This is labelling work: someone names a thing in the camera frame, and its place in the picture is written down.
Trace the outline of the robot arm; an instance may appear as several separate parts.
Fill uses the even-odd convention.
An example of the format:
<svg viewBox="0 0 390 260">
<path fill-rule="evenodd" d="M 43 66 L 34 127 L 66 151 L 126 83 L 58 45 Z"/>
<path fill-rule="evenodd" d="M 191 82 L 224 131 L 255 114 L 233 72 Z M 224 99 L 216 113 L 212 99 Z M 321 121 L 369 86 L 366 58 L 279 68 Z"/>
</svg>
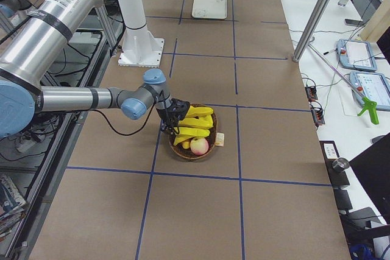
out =
<svg viewBox="0 0 390 260">
<path fill-rule="evenodd" d="M 154 107 L 168 132 L 190 109 L 171 96 L 158 67 L 164 40 L 148 30 L 142 0 L 118 0 L 126 31 L 119 64 L 146 68 L 134 91 L 119 88 L 43 86 L 41 79 L 89 12 L 106 0 L 45 0 L 1 54 L 1 136 L 24 130 L 37 113 L 118 108 L 137 120 Z"/>
</svg>

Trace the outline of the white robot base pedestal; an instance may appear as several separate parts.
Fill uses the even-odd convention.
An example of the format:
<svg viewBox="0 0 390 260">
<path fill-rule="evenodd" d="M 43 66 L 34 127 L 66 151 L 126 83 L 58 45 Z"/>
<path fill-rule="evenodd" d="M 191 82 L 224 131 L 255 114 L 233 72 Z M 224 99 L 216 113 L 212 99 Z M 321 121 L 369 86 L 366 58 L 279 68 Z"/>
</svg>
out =
<svg viewBox="0 0 390 260">
<path fill-rule="evenodd" d="M 118 0 L 126 30 L 119 65 L 157 68 L 165 40 L 155 38 L 147 27 L 142 0 Z"/>
</svg>

